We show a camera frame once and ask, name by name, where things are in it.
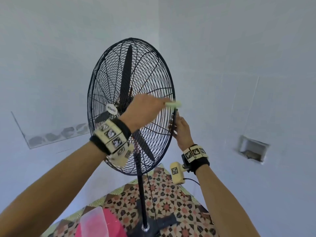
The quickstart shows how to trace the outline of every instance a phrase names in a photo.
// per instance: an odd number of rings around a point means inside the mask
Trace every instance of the fan blade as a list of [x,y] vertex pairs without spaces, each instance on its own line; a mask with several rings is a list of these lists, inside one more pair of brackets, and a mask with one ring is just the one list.
[[147,145],[147,143],[144,140],[140,131],[139,130],[135,131],[132,134],[132,136],[134,137],[134,139],[136,139],[136,141],[138,142],[138,144],[140,145],[142,150],[145,152],[145,154],[149,157],[149,159],[151,159],[152,161],[155,161],[154,155],[152,154],[151,150],[149,149],[149,146]]
[[95,123],[100,123],[102,121],[106,121],[112,114],[108,111],[103,112],[102,114],[100,114],[96,119],[95,119]]
[[126,100],[129,94],[130,83],[131,83],[132,55],[133,55],[133,48],[132,48],[132,45],[130,45],[127,49],[124,67],[123,67],[123,73],[122,73],[121,90],[119,94],[120,106],[127,105]]

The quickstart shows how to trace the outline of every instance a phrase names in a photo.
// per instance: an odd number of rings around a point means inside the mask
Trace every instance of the fan base leg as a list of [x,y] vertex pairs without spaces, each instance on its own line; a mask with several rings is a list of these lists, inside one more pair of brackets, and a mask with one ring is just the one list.
[[155,219],[152,219],[151,217],[147,216],[147,223],[149,225],[149,230],[144,231],[142,228],[142,226],[143,226],[142,212],[141,212],[141,204],[140,204],[139,199],[137,200],[137,210],[138,210],[138,214],[139,214],[140,219],[139,219],[138,223],[136,224],[136,226],[127,232],[128,237],[152,237],[152,236],[156,236],[160,230],[177,223],[177,219],[176,219],[176,216],[174,214],[168,215],[168,216],[163,217],[163,218],[158,218],[157,222]]

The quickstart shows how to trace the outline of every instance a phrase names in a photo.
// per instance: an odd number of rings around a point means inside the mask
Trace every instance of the pink stool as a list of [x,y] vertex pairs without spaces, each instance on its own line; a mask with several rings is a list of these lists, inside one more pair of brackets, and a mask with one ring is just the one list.
[[[109,209],[103,209],[109,237],[127,237],[126,232],[120,221],[111,213]],[[79,223],[76,231],[76,237],[81,237],[81,225]]]

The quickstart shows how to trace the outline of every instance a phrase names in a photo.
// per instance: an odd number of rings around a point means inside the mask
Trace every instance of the black cable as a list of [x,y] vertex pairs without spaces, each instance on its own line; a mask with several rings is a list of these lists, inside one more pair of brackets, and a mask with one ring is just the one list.
[[197,183],[198,185],[200,185],[197,181],[195,181],[194,179],[190,179],[190,178],[183,178],[183,179],[189,179],[189,180],[193,180],[195,183]]
[[149,189],[150,189],[151,201],[153,202],[153,207],[154,207],[154,212],[155,212],[155,220],[156,220],[156,222],[157,222],[156,208],[155,208],[155,203],[154,203],[153,194],[152,194],[152,192],[151,192],[151,185],[150,185],[150,181],[149,181],[149,178],[148,178],[148,173],[146,173],[146,175],[147,175],[147,179],[148,179],[148,183],[149,183]]

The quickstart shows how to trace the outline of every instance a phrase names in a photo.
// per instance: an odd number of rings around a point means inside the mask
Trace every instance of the floor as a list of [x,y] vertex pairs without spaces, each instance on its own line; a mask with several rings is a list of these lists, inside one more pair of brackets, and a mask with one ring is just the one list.
[[[177,218],[177,225],[160,231],[162,237],[218,236],[207,210],[182,186],[174,185],[171,175],[162,165],[156,167],[154,171],[151,171],[148,174],[148,178],[144,175],[143,180],[148,215],[155,218],[149,187],[151,186],[157,218],[170,215],[171,213],[174,213]],[[138,183],[137,180],[135,180],[93,202],[91,205],[86,206],[69,218],[61,220],[51,226],[45,231],[42,237],[74,236],[80,222],[80,216],[97,206],[109,208],[120,220],[125,230],[129,230],[138,222],[138,213],[136,210],[137,199]]]

